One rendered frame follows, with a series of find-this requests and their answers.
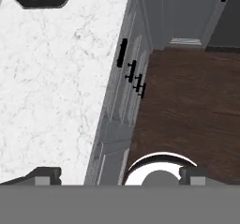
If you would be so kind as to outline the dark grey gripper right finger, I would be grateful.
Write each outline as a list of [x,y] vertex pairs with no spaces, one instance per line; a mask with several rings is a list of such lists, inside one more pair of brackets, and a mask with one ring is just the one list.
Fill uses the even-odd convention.
[[223,182],[209,177],[198,167],[181,168],[179,174],[179,184],[183,186],[224,186]]

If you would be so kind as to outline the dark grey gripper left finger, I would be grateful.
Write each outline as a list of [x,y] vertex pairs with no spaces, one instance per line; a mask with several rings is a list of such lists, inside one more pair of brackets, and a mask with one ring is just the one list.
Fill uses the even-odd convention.
[[0,183],[0,186],[61,186],[61,174],[60,167],[37,167],[25,176]]

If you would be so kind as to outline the grey drawer front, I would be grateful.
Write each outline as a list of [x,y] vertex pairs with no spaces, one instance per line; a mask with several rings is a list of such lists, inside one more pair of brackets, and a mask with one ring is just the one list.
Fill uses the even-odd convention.
[[91,186],[122,184],[130,140],[99,142],[89,161],[84,183]]
[[[123,38],[127,38],[127,49],[122,67],[117,67],[117,58]],[[132,10],[127,15],[123,31],[119,36],[108,83],[104,115],[109,124],[129,124],[132,126],[136,120],[142,88],[137,93],[133,89],[133,86],[137,84],[135,76],[139,74],[142,74],[141,85],[143,84],[148,57],[149,47],[143,15],[139,10]],[[130,68],[128,67],[128,63],[131,64],[133,60],[137,61],[137,65],[133,81],[128,82],[128,79],[125,79],[125,75],[129,74]]]

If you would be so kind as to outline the round white and black object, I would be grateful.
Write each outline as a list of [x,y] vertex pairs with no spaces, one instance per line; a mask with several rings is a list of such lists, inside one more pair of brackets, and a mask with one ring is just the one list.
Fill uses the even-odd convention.
[[188,157],[172,152],[154,152],[134,161],[127,170],[123,186],[176,187],[184,167],[196,167]]

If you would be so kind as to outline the dark grey cupboard door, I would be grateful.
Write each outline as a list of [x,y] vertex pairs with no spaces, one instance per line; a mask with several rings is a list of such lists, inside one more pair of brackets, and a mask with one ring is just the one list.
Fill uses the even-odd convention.
[[227,0],[206,50],[240,53],[240,0]]

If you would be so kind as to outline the tall grey cupboard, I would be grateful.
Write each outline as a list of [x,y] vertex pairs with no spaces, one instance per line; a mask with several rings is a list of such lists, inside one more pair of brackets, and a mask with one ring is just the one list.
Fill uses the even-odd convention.
[[142,0],[150,43],[156,50],[204,49],[224,8],[221,0]]

